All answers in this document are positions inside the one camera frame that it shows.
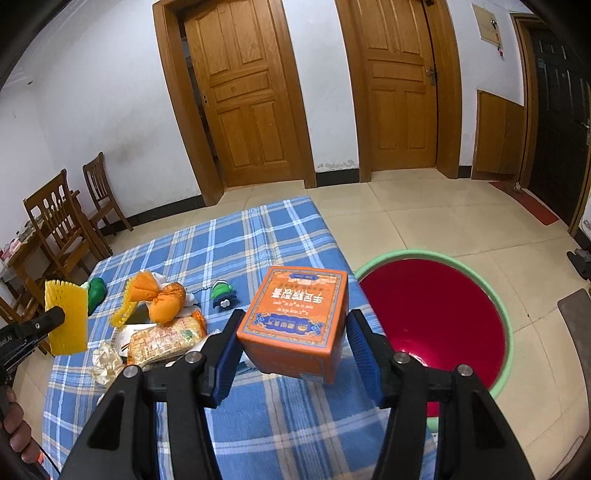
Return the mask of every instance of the green rim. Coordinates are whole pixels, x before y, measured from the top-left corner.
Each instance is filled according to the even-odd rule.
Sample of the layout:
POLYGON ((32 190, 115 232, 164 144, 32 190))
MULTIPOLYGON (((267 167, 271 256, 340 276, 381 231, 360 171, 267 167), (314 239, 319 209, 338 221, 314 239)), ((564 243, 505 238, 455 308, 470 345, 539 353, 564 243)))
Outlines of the green rim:
MULTIPOLYGON (((361 281, 361 279, 363 279, 366 275, 368 275, 376 268, 386 263, 390 263, 396 260, 404 260, 406 258, 423 258, 425 260, 433 260, 444 265, 448 265, 449 267, 453 267, 456 270, 462 272, 464 275, 470 277, 474 282, 476 282, 476 284, 482 290, 484 290, 484 292, 492 300, 503 322, 503 329, 505 330, 506 340, 505 358, 503 360, 503 366, 494 385, 490 389, 492 398, 497 398, 497 396, 501 393, 505 384, 507 383, 507 380, 509 379, 511 367, 513 366, 513 354, 515 349, 513 328, 511 327, 511 321, 509 319, 507 310, 503 305, 503 302, 496 294, 496 292, 493 290, 493 288, 486 282, 486 280, 482 278, 474 270, 472 270, 470 267, 464 265, 461 262, 458 262, 456 259, 452 257, 448 257, 447 255, 443 255, 438 252, 430 252, 429 250, 396 250, 394 252, 380 255, 379 257, 374 258, 373 260, 366 263, 363 267, 358 269, 357 272, 355 272, 355 277, 358 281, 361 281)), ((427 419, 427 425, 432 432, 437 432, 439 430, 439 418, 429 417, 427 419)))

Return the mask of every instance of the white wall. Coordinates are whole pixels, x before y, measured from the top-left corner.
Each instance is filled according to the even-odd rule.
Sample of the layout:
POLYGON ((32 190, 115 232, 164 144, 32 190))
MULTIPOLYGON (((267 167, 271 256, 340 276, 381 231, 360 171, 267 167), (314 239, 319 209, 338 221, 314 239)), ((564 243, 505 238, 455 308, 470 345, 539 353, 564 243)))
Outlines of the white wall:
POLYGON ((316 171, 359 167, 353 93, 334 0, 283 0, 316 171))
POLYGON ((521 59, 509 13, 530 13, 530 10, 518 0, 447 0, 447 4, 456 32, 462 76, 460 165, 472 165, 476 138, 476 91, 484 90, 523 105, 521 59), (503 43, 503 58, 494 45, 480 39, 472 3, 495 14, 503 43))
MULTIPOLYGON (((298 67, 316 171, 359 166, 355 112, 343 34, 334 0, 284 0, 298 67)), ((472 165, 476 91, 523 105, 521 60, 511 11, 530 12, 519 0, 474 0, 493 12, 504 45, 480 39, 472 0, 447 0, 460 56, 462 144, 460 165, 472 165)))
POLYGON ((22 201, 59 171, 50 154, 31 87, 0 90, 0 248, 28 219, 22 201))
MULTIPOLYGON (((55 171, 68 170, 85 210, 94 207, 82 165, 99 151, 126 216, 200 193, 164 80, 152 0, 74 0, 29 46, 16 74, 33 82, 55 171)), ((40 160, 23 156, 38 168, 40 160)), ((27 194, 50 178, 38 176, 27 194)))

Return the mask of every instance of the orange bow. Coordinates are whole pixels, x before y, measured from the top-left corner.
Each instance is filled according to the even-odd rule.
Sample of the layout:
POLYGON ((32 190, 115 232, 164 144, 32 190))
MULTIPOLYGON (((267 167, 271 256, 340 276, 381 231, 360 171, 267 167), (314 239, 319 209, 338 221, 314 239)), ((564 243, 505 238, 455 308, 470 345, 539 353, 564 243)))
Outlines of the orange bow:
POLYGON ((180 312, 187 293, 180 283, 171 283, 162 290, 149 271, 139 273, 129 292, 130 301, 150 301, 150 319, 156 323, 170 322, 180 312))

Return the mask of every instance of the screw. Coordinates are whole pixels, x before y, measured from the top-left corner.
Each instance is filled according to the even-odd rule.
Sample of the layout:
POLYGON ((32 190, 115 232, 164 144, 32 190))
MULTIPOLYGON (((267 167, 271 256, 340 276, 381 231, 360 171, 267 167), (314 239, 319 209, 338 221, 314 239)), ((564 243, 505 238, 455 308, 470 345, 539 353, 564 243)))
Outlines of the screw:
POLYGON ((458 373, 463 377, 471 377, 474 373, 474 370, 470 365, 461 364, 457 367, 458 373))
POLYGON ((407 364, 410 362, 410 355, 406 352, 396 352, 394 354, 394 361, 401 365, 407 364))
POLYGON ((189 364, 196 364, 201 360, 202 356, 200 352, 187 352, 185 353, 185 361, 189 364))
POLYGON ((135 377, 139 373, 137 365, 130 365, 123 370, 123 376, 127 378, 135 377))

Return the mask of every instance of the snack package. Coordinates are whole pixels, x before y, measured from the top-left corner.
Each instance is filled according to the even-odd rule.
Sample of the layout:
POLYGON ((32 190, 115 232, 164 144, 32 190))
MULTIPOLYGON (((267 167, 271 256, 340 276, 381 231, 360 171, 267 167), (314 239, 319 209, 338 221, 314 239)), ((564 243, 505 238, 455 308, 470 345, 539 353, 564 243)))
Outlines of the snack package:
POLYGON ((183 317, 135 332, 129 340, 128 365, 144 365, 183 355, 205 337, 201 323, 183 317))

